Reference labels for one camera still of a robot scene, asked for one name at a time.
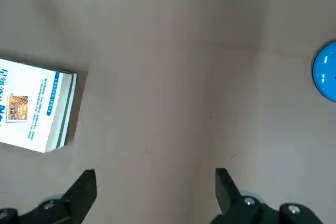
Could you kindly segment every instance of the book cover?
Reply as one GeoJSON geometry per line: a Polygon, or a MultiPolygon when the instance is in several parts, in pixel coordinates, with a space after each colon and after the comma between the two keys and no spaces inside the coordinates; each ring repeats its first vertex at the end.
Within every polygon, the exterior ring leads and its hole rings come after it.
{"type": "Polygon", "coordinates": [[[46,148],[63,74],[0,59],[0,141],[46,148]]]}

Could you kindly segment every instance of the blue button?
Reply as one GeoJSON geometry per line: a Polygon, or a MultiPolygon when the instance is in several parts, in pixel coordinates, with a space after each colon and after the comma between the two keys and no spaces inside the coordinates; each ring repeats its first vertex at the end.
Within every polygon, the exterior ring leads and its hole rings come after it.
{"type": "Polygon", "coordinates": [[[320,93],[336,102],[336,41],[326,45],[316,55],[312,75],[320,93]]]}

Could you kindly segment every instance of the silver bolt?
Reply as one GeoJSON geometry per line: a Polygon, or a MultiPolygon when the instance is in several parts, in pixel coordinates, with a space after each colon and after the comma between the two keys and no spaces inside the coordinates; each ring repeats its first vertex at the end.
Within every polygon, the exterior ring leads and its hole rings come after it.
{"type": "Polygon", "coordinates": [[[249,206],[253,206],[256,202],[254,201],[254,199],[247,197],[244,199],[244,202],[249,205],[249,206]]]}
{"type": "Polygon", "coordinates": [[[44,209],[45,209],[45,210],[48,210],[49,208],[52,208],[53,206],[54,206],[54,203],[49,202],[49,203],[46,203],[46,204],[44,205],[44,209]]]}
{"type": "Polygon", "coordinates": [[[294,205],[289,205],[288,210],[294,215],[300,213],[300,208],[298,208],[297,206],[294,206],[294,205]]]}
{"type": "Polygon", "coordinates": [[[0,220],[3,219],[3,218],[6,218],[8,216],[8,213],[6,211],[2,211],[0,213],[0,220]]]}

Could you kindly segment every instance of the black clamp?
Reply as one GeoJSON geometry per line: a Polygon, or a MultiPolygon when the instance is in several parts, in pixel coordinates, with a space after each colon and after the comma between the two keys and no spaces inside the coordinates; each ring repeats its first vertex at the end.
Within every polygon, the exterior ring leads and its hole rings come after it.
{"type": "Polygon", "coordinates": [[[283,204],[277,211],[254,197],[243,197],[224,168],[216,169],[216,197],[223,215],[212,224],[322,224],[303,205],[283,204]]]}
{"type": "Polygon", "coordinates": [[[0,209],[0,224],[80,224],[97,197],[95,170],[86,170],[60,199],[48,200],[19,216],[0,209]]]}

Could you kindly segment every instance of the book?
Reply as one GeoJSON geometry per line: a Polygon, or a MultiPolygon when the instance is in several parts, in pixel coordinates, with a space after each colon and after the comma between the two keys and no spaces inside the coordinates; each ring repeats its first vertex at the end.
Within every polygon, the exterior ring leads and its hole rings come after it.
{"type": "Polygon", "coordinates": [[[43,153],[63,147],[76,80],[0,59],[0,142],[43,153]]]}

